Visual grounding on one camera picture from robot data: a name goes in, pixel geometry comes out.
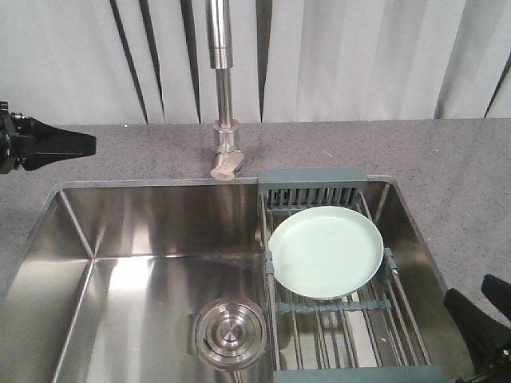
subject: sink basin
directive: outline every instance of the sink basin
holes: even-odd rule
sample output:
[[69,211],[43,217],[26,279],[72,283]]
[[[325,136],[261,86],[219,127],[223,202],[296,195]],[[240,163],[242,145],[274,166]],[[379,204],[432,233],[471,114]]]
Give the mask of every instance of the sink basin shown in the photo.
[[[375,176],[364,195],[432,362],[450,377],[469,375],[442,281],[399,190]],[[258,206],[257,179],[59,185],[0,309],[0,381],[270,381],[270,347],[237,377],[198,355],[195,339],[216,300],[267,309]],[[291,338],[280,326],[281,365],[295,369]]]

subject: granite countertop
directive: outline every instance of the granite countertop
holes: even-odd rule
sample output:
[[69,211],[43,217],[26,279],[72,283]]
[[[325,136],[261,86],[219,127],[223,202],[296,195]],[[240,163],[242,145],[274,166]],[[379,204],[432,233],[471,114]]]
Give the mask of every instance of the granite countertop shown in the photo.
[[[50,189],[71,180],[208,178],[209,124],[64,127],[95,156],[0,176],[0,301]],[[262,168],[356,166],[393,176],[448,287],[495,314],[484,274],[511,280],[511,120],[242,124],[240,176]]]

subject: chrome faucet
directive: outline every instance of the chrome faucet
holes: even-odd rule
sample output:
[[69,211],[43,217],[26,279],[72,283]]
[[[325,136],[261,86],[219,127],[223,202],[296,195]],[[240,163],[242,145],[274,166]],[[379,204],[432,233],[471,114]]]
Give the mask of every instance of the chrome faucet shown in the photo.
[[211,67],[216,71],[218,120],[214,124],[216,154],[211,176],[230,181],[241,168],[240,125],[232,118],[232,39],[229,0],[206,0]]

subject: plate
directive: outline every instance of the plate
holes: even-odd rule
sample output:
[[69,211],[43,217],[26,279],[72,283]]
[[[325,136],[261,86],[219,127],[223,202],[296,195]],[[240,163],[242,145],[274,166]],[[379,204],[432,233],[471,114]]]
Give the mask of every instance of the plate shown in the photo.
[[374,276],[383,259],[378,228],[345,207],[322,206],[284,220],[268,243],[275,278],[313,299],[353,293]]

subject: drain strainer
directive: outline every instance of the drain strainer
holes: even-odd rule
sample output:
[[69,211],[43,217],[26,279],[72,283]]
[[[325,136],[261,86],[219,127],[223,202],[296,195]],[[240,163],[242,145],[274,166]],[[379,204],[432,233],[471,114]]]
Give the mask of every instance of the drain strainer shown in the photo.
[[248,299],[223,298],[200,313],[196,327],[199,357],[217,369],[237,371],[264,353],[262,310]]

